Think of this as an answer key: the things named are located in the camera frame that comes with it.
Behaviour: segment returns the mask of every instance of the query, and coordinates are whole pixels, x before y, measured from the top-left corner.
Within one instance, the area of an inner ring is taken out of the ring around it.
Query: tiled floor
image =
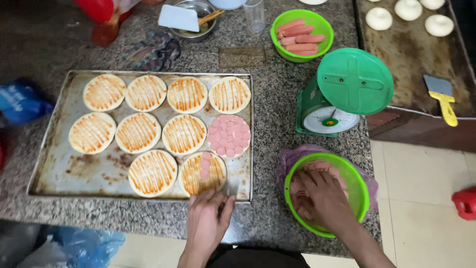
[[[384,252],[400,268],[473,268],[476,222],[451,195],[476,186],[476,154],[372,141]],[[184,240],[127,234],[111,268],[174,268]],[[304,254],[312,268],[357,268],[352,259]]]

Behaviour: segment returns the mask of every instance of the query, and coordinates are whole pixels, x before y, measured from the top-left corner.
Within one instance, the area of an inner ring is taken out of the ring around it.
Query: blue plastic bag
[[[35,92],[35,84],[17,79],[0,84],[0,110],[9,124],[24,124],[53,112],[53,105]]]
[[[86,228],[58,227],[55,233],[71,268],[107,268],[126,240],[120,232]]]

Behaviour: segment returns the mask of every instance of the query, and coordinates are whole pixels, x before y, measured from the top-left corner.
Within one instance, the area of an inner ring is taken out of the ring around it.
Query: white dough scraper
[[[199,32],[198,15],[195,10],[163,5],[159,15],[159,26]]]

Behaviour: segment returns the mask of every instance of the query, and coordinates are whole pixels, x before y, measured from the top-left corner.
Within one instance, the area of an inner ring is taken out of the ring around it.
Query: green colander
[[[291,178],[297,170],[301,169],[304,166],[304,163],[311,162],[314,160],[320,159],[325,162],[330,162],[333,167],[339,169],[340,176],[347,183],[347,192],[349,193],[349,204],[354,212],[356,219],[359,222],[362,222],[369,208],[369,196],[367,185],[365,184],[362,176],[360,176],[357,169],[346,159],[333,155],[330,153],[314,153],[306,155],[299,159],[294,166],[291,168],[291,171],[286,175],[286,181],[284,182],[284,196],[286,202],[291,209],[294,217],[298,220],[309,231],[318,234],[323,237],[336,237],[333,233],[327,231],[322,226],[313,226],[308,224],[306,221],[301,219],[299,215],[294,210],[294,207],[291,203],[291,197],[289,196],[289,184],[291,183]]]
[[[323,42],[317,43],[319,52],[316,55],[296,55],[285,50],[284,47],[279,44],[276,29],[279,26],[282,26],[288,22],[299,19],[303,19],[306,22],[305,25],[314,26],[314,31],[312,31],[312,34],[322,34],[326,37]],[[283,58],[291,62],[303,63],[319,57],[330,49],[332,42],[334,41],[334,31],[332,30],[332,26],[330,26],[330,23],[321,15],[315,12],[312,12],[310,10],[289,10],[282,13],[274,20],[273,27],[271,28],[271,39],[273,40],[276,50]]]

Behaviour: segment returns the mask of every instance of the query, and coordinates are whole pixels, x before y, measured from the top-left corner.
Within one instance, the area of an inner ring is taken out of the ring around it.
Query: stainless steel bowl
[[[213,7],[209,2],[199,1],[199,0],[185,0],[180,3],[177,3],[175,6],[195,10],[197,12],[198,18],[203,18],[216,10],[215,7]],[[211,34],[211,32],[217,26],[217,19],[213,19],[206,23],[208,23],[208,30],[204,33],[200,33],[195,36],[186,36],[182,34],[181,32],[179,32],[178,29],[174,29],[174,28],[169,28],[169,29],[170,29],[170,32],[172,32],[175,36],[180,37],[181,39],[187,42],[197,43],[204,40]]]

